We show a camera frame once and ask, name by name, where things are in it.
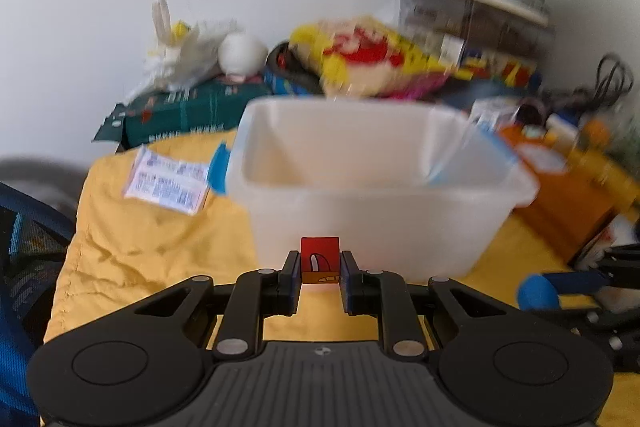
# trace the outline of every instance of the white ball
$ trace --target white ball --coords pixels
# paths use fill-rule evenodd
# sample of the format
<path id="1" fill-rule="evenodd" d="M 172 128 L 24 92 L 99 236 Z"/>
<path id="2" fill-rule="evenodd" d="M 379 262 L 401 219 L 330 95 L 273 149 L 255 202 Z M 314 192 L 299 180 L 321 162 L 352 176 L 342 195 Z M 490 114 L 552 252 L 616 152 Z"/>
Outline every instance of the white ball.
<path id="1" fill-rule="evenodd" d="M 252 76 L 260 71 L 269 50 L 247 33 L 229 33 L 218 48 L 218 62 L 225 74 Z"/>

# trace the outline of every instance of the yellow snack bag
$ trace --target yellow snack bag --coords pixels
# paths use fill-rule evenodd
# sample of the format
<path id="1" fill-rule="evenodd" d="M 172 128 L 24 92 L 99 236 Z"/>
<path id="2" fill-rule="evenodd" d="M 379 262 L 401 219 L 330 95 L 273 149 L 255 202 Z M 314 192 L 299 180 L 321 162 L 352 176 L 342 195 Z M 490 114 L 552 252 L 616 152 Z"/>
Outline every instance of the yellow snack bag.
<path id="1" fill-rule="evenodd" d="M 289 47 L 320 76 L 328 96 L 375 96 L 402 89 L 422 74 L 453 71 L 372 17 L 300 26 Z"/>

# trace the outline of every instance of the blue handle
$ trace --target blue handle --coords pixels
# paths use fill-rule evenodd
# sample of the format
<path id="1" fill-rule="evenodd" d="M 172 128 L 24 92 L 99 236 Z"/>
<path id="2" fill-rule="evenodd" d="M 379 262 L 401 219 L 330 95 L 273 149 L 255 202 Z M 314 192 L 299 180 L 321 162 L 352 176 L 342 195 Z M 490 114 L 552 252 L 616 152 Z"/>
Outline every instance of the blue handle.
<path id="1" fill-rule="evenodd" d="M 518 288 L 518 306 L 521 310 L 559 309 L 559 295 L 592 295 L 609 282 L 598 270 L 531 275 Z"/>
<path id="2" fill-rule="evenodd" d="M 207 172 L 207 183 L 209 187 L 211 187 L 211 190 L 216 194 L 222 196 L 226 195 L 226 168 L 229 165 L 230 156 L 231 151 L 226 148 L 226 143 L 222 142 L 213 155 L 211 163 L 209 164 L 209 171 Z"/>

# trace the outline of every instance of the green package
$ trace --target green package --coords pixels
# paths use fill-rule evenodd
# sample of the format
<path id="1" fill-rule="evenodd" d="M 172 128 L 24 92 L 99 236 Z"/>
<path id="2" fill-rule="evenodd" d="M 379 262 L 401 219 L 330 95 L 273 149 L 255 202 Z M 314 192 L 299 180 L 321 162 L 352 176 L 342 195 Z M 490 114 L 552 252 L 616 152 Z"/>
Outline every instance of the green package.
<path id="1" fill-rule="evenodd" d="M 270 94 L 262 83 L 224 84 L 218 80 L 183 91 L 146 93 L 129 105 L 117 104 L 94 141 L 119 142 L 130 149 L 178 134 L 233 129 L 250 100 Z"/>

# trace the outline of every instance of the small white box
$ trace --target small white box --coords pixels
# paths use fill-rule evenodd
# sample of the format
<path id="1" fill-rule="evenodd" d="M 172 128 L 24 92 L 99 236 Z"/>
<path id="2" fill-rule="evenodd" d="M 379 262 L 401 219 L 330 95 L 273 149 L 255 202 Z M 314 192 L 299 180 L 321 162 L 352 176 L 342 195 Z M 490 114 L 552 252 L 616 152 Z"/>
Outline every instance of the small white box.
<path id="1" fill-rule="evenodd" d="M 363 269 L 460 276 L 535 179 L 495 137 L 434 105 L 262 98 L 242 117 L 226 190 L 250 214 L 258 263 L 302 237 L 340 238 Z"/>

